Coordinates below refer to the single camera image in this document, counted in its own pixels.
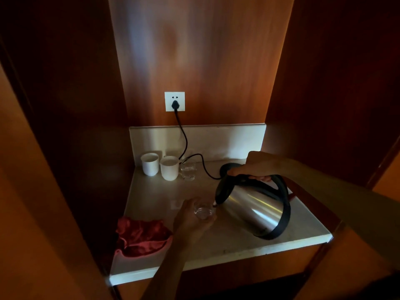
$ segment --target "hand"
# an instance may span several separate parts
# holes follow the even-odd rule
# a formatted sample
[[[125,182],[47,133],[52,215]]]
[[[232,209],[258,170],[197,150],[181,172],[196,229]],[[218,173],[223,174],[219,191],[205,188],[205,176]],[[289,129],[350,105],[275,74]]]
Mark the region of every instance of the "hand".
[[[282,174],[287,160],[283,157],[262,151],[251,151],[247,156],[246,164],[232,168],[228,171],[228,175],[237,176],[245,174],[250,175],[250,179],[269,182],[271,181],[270,175]]]
[[[194,204],[200,198],[185,200],[174,220],[173,244],[183,247],[191,247],[203,233],[209,229],[217,218],[216,215],[201,220],[194,214]]]

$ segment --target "marble counter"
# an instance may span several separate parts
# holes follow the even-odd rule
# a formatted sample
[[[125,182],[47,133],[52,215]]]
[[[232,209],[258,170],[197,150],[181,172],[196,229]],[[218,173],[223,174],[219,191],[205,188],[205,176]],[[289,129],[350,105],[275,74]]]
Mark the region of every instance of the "marble counter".
[[[206,162],[206,167],[211,175],[218,177],[219,168],[227,162],[229,161],[210,161]],[[125,215],[134,220],[163,219],[164,224],[172,230],[173,220],[183,200],[195,196],[214,200],[219,181],[208,177],[201,163],[197,163],[197,168],[196,178],[193,181],[184,181],[180,176],[175,181],[166,181],[160,171],[157,175],[148,177],[143,174],[141,167],[137,167]],[[292,214],[288,227],[274,240],[260,239],[236,227],[223,211],[217,209],[216,222],[193,248],[184,270],[282,252],[331,240],[332,234],[298,198],[293,199],[291,207]],[[133,259],[116,255],[110,272],[111,284],[117,285],[153,277],[165,253],[166,250],[162,250],[149,257]]]

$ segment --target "white wall socket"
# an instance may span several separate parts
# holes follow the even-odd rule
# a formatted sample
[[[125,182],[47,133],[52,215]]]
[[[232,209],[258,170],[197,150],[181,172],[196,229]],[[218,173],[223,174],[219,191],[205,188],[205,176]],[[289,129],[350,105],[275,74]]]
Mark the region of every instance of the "white wall socket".
[[[185,111],[185,92],[184,91],[166,91],[165,96],[165,111],[174,111],[172,108],[173,101],[179,103],[177,111]]]

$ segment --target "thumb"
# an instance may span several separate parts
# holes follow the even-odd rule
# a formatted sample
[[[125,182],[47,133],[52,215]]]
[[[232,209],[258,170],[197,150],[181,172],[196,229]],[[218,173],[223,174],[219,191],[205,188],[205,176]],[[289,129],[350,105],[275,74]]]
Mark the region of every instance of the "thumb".
[[[228,170],[227,174],[229,176],[237,176],[237,175],[251,175],[252,167],[250,164],[245,164],[239,167],[231,168]]]

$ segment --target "electric kettle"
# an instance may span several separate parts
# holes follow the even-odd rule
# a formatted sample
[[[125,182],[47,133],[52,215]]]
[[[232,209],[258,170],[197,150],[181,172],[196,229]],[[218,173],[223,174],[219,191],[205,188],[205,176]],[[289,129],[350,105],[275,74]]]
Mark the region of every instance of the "electric kettle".
[[[236,167],[239,164],[226,164]],[[253,235],[271,240],[286,229],[290,219],[290,203],[285,181],[279,175],[271,179],[278,189],[247,175],[229,176],[227,168],[215,193],[215,207],[222,207],[240,226]]]

